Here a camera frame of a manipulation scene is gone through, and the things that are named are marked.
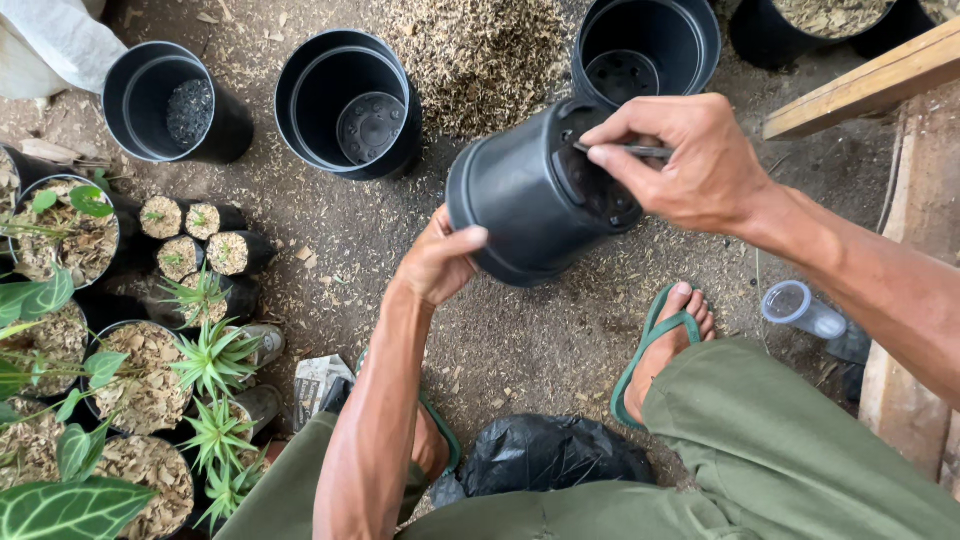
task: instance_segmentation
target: clear plastic cup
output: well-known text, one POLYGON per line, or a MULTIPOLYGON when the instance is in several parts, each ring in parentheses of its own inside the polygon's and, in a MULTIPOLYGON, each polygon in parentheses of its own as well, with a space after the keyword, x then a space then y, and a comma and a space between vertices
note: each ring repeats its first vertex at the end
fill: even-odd
POLYGON ((847 331, 843 315, 810 294, 801 282, 779 282, 763 295, 763 316, 771 323, 792 325, 824 339, 835 339, 847 331))

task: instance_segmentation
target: man's right hand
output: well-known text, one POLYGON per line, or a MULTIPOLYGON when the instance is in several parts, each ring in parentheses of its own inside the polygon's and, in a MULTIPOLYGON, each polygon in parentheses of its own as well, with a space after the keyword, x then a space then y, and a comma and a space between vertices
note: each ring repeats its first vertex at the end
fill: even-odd
POLYGON ((638 97, 580 140, 646 211, 692 231, 742 236, 777 190, 720 94, 638 97), (660 172, 608 144, 650 136, 675 149, 660 172))

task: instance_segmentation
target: hand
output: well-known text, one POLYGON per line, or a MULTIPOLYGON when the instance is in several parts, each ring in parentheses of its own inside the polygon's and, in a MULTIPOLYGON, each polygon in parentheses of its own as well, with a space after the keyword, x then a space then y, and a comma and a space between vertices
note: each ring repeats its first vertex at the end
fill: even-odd
POLYGON ((639 97, 580 139, 589 158, 624 184, 644 209, 692 231, 739 234, 776 188, 719 94, 639 97), (606 143, 656 137, 675 149, 662 171, 606 143))
POLYGON ((476 266, 468 255, 487 245, 487 230, 467 227, 453 233, 446 205, 433 212, 430 223, 400 263, 395 282, 407 284, 433 307, 446 302, 470 281, 476 266))

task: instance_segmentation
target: green flip-flop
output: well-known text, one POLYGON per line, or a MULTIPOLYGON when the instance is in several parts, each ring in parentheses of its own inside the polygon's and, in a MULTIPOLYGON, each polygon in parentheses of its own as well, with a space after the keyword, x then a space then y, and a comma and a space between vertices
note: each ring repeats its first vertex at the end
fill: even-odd
MULTIPOLYGON (((367 357, 367 350, 368 349, 364 349, 363 353, 360 354, 360 359, 357 360, 356 375, 360 375, 360 368, 363 366, 364 358, 367 357)), ((426 408, 426 411, 430 413, 433 421, 437 424, 437 429, 440 430, 440 435, 444 436, 444 439, 446 439, 446 444, 450 448, 450 461, 447 463, 444 473, 440 475, 440 478, 443 478, 457 468, 457 465, 460 464, 460 458, 463 456, 464 451, 460 446, 460 441, 458 441, 456 435, 453 434, 453 430, 451 430, 450 426, 444 422, 444 419, 441 418, 440 413, 437 412, 437 409, 433 408, 433 406, 430 404, 430 400, 426 398, 426 392, 423 390, 420 391, 420 402, 423 404, 423 407, 426 408)))
POLYGON ((666 306, 666 298, 670 294, 670 290, 673 289, 674 285, 676 285, 676 283, 670 283, 664 287, 663 290, 657 295, 657 298, 654 299, 654 303, 650 306, 650 312, 647 313, 646 323, 643 325, 643 335, 640 338, 640 346, 636 349, 634 359, 630 361, 630 364, 627 366, 627 370, 624 371, 623 375, 620 376, 620 381, 617 382, 616 388, 613 389, 613 395, 610 398, 610 412, 613 414, 613 418, 628 428, 634 428, 637 430, 646 429, 642 424, 640 424, 640 422, 634 420, 634 418, 630 416, 630 413, 627 412, 627 406, 623 403, 623 395, 626 393, 627 386, 630 385, 630 381, 634 379, 634 369, 640 362, 640 358, 643 356, 643 353, 646 352, 647 347, 649 347, 650 344, 656 341, 658 338, 662 337, 665 333, 677 328, 679 325, 686 326, 686 335, 690 338, 690 345, 700 343, 700 327, 697 325, 697 320, 693 318, 693 315, 687 313, 686 309, 681 309, 679 313, 671 315, 663 320, 663 322, 660 324, 655 325, 657 323, 657 319, 660 317, 660 312, 663 311, 663 307, 666 306))

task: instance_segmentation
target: person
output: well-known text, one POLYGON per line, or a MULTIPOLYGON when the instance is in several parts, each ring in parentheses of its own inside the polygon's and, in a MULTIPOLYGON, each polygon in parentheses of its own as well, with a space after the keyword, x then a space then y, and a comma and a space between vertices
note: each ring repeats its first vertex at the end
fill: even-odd
MULTIPOLYGON (((735 235, 796 265, 960 408, 960 271, 772 182, 725 98, 636 98, 581 140, 648 212, 735 235), (610 144, 644 137, 675 149, 662 170, 610 144)), ((482 229, 453 233, 444 208, 434 214, 387 288, 339 419, 314 417, 219 538, 395 535, 449 456, 418 404, 430 319, 473 275, 468 256, 486 240, 482 229)), ((946 490, 779 362, 744 341, 717 339, 703 291, 679 282, 651 315, 625 372, 621 412, 677 452, 699 489, 600 481, 479 497, 396 537, 957 537, 960 504, 946 490)))

